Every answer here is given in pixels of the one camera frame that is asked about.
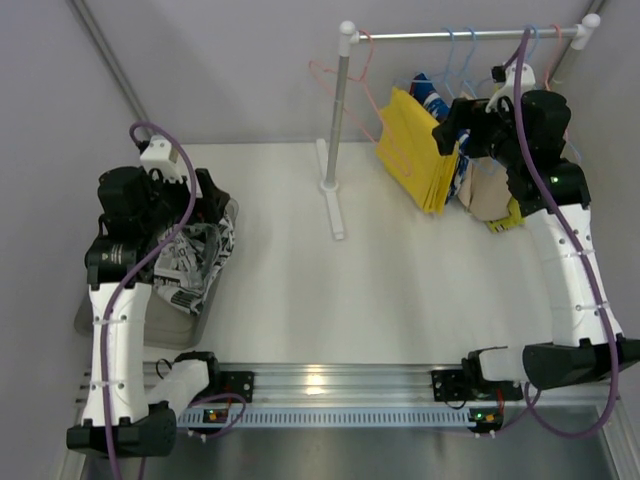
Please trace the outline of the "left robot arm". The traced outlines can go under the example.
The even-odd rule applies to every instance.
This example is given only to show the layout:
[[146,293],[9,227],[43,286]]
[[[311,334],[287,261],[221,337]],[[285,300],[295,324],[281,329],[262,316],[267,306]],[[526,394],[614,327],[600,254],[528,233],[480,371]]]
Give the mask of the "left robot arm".
[[144,386],[147,310],[154,296],[201,313],[233,250],[230,195],[210,173],[186,178],[160,168],[118,167],[97,190],[103,212],[84,263],[93,324],[89,395],[81,420],[66,432],[72,451],[111,459],[164,457],[177,418],[192,401],[220,390],[212,352],[178,355],[169,374]]

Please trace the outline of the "newspaper print trousers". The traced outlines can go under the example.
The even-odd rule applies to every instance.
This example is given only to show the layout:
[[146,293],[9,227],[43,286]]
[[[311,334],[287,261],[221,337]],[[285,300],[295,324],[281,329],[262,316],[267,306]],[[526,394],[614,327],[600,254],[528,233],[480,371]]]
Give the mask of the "newspaper print trousers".
[[235,246],[237,202],[231,200],[217,223],[187,224],[163,248],[154,265],[155,293],[174,309],[199,316]]

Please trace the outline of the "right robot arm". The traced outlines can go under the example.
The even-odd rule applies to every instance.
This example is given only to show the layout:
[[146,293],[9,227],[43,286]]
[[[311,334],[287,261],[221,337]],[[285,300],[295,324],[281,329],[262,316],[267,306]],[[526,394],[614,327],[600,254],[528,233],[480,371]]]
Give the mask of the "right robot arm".
[[507,185],[532,235],[550,300],[552,339],[469,353],[464,369],[482,386],[529,382],[539,390],[609,379],[639,362],[639,342],[617,323],[591,237],[590,193],[580,166],[563,157],[571,119],[566,99],[532,90],[514,105],[503,96],[459,98],[432,135],[450,153],[462,135],[472,158],[505,167]]

